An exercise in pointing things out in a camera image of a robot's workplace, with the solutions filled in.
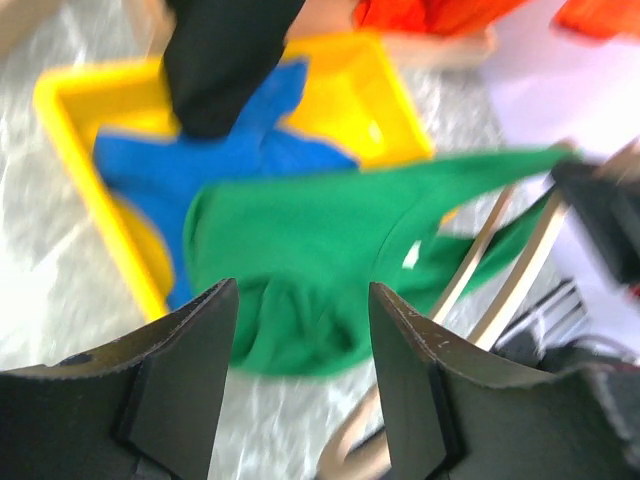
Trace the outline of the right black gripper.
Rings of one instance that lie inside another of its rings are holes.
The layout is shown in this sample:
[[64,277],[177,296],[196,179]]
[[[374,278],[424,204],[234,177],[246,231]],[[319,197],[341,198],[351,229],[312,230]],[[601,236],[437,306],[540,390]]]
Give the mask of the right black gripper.
[[639,285],[639,181],[596,174],[594,164],[561,161],[551,170],[556,188],[573,207],[611,276]]

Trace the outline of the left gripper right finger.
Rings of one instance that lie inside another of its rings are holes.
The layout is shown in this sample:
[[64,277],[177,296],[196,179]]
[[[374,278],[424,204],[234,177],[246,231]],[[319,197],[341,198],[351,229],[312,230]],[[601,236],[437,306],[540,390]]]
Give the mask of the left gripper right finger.
[[380,283],[371,342],[395,479],[635,479],[639,370],[558,374],[485,352]]

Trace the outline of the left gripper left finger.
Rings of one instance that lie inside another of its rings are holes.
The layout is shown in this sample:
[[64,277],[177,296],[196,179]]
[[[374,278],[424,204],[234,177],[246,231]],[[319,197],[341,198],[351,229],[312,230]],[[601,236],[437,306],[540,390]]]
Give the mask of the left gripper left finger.
[[52,366],[1,375],[5,479],[204,479],[238,311],[221,281]]

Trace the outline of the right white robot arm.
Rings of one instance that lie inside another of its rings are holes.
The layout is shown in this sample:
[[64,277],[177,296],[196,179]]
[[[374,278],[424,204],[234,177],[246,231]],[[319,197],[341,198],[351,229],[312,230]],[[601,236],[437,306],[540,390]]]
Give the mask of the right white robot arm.
[[571,212],[554,254],[564,278],[514,319],[493,353],[548,372],[639,362],[639,182],[563,162],[552,177]]

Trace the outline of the green tank top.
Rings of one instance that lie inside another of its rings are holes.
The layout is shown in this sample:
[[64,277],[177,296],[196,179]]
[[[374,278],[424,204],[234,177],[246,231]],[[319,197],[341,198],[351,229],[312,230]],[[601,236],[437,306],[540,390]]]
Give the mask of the green tank top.
[[340,373],[370,357],[371,283],[429,312],[473,243],[442,233],[442,217],[570,156],[560,148],[489,151],[206,187],[183,228],[190,285],[201,293],[236,280],[232,367],[267,376]]

